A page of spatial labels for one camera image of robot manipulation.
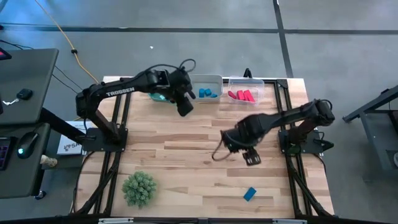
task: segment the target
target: clear plastic bin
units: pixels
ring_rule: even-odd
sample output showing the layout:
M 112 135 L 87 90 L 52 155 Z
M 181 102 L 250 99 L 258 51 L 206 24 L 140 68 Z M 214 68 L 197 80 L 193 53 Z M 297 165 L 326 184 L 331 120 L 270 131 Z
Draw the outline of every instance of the clear plastic bin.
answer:
M 228 82 L 228 91 L 232 91 L 234 95 L 237 95 L 239 90 L 249 90 L 253 96 L 254 102 L 235 100 L 228 95 L 230 103 L 258 106 L 264 97 L 264 81 L 255 78 L 230 77 Z
M 196 95 L 196 102 L 218 102 L 223 94 L 223 77 L 221 75 L 189 75 L 192 83 L 192 92 Z M 199 90 L 209 88 L 217 97 L 199 98 Z

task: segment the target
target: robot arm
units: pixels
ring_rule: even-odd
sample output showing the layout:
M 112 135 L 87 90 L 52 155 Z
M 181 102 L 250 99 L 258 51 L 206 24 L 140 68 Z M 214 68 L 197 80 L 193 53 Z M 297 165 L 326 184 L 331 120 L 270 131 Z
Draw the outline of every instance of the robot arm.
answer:
M 313 100 L 298 108 L 276 114 L 252 114 L 239 121 L 235 128 L 221 132 L 221 140 L 231 153 L 246 151 L 243 157 L 246 164 L 261 163 L 254 146 L 272 129 L 278 126 L 304 120 L 298 127 L 289 130 L 289 142 L 299 144 L 317 126 L 329 126 L 335 117 L 328 100 Z
M 167 70 L 145 70 L 133 78 L 121 78 L 109 83 L 94 84 L 84 89 L 76 96 L 76 112 L 83 119 L 91 120 L 112 142 L 118 142 L 120 135 L 115 123 L 109 122 L 98 111 L 100 102 L 109 97 L 134 91 L 143 93 L 160 93 L 166 99 L 177 104 L 181 116 L 187 115 L 193 109 L 188 93 L 193 99 L 192 84 L 184 67 L 169 73 Z

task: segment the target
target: wooden tabletop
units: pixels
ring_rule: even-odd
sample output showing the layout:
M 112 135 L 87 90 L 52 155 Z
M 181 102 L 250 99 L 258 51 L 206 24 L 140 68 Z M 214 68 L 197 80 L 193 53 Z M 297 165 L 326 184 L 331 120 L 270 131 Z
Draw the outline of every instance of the wooden tabletop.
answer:
M 118 79 L 104 77 L 105 82 Z M 288 83 L 293 107 L 308 102 L 303 79 L 288 79 Z M 262 159 L 257 166 L 247 167 L 241 154 L 220 162 L 211 159 L 220 141 L 220 130 L 232 128 L 249 114 L 277 112 L 272 86 L 266 85 L 265 97 L 257 107 L 229 104 L 225 90 L 220 103 L 194 103 L 186 117 L 179 116 L 173 104 L 154 102 L 145 93 L 132 94 L 127 119 L 129 138 L 119 166 L 113 217 L 294 217 L 286 162 L 277 141 L 278 128 L 257 146 Z M 99 106 L 109 120 L 114 101 L 108 98 Z M 217 156 L 227 153 L 222 147 Z M 98 185 L 103 157 L 104 153 L 96 152 L 85 164 L 78 185 L 78 208 Z M 302 157 L 308 188 L 333 213 L 322 163 L 313 155 Z M 158 186 L 150 205 L 142 209 L 128 207 L 121 190 L 124 180 L 137 170 L 152 175 Z M 247 202 L 243 195 L 250 187 L 257 193 Z M 298 194 L 304 212 L 300 190 Z M 107 197 L 108 189 L 104 191 L 102 209 Z

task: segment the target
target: concrete floor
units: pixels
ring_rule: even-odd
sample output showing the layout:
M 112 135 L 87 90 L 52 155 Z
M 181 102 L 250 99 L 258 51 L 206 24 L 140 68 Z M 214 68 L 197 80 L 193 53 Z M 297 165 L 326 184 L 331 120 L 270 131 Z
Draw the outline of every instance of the concrete floor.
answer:
M 53 0 L 40 1 L 63 26 L 277 29 L 272 0 Z M 397 1 L 279 0 L 285 29 L 398 29 Z M 0 22 L 52 25 L 29 0 L 9 1 Z M 197 73 L 286 77 L 279 34 L 68 32 L 81 62 L 97 79 L 134 75 L 156 63 L 179 64 L 191 57 Z M 309 98 L 333 102 L 338 118 L 325 139 L 335 148 L 325 153 L 335 213 L 340 217 L 398 223 L 398 181 L 365 183 L 374 158 L 359 120 L 340 118 L 398 84 L 398 35 L 287 34 L 292 71 L 304 78 Z M 78 67 L 59 32 L 0 32 L 0 39 L 33 48 L 58 48 L 57 65 L 81 86 L 91 79 Z M 0 47 L 11 50 L 11 46 Z M 52 80 L 45 107 L 63 119 L 75 118 L 74 93 Z M 398 108 L 393 102 L 392 108 Z M 54 134 L 50 146 L 58 144 Z M 0 220 L 66 215 L 77 170 L 46 172 L 47 198 L 0 200 Z

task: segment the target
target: green fuzzy ball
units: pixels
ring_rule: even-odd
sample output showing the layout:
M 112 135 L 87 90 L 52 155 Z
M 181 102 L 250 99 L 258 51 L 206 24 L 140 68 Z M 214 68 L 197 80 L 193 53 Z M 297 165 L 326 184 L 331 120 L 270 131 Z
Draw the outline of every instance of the green fuzzy ball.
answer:
M 156 183 L 150 175 L 137 171 L 124 181 L 122 191 L 128 206 L 142 208 L 154 196 Z

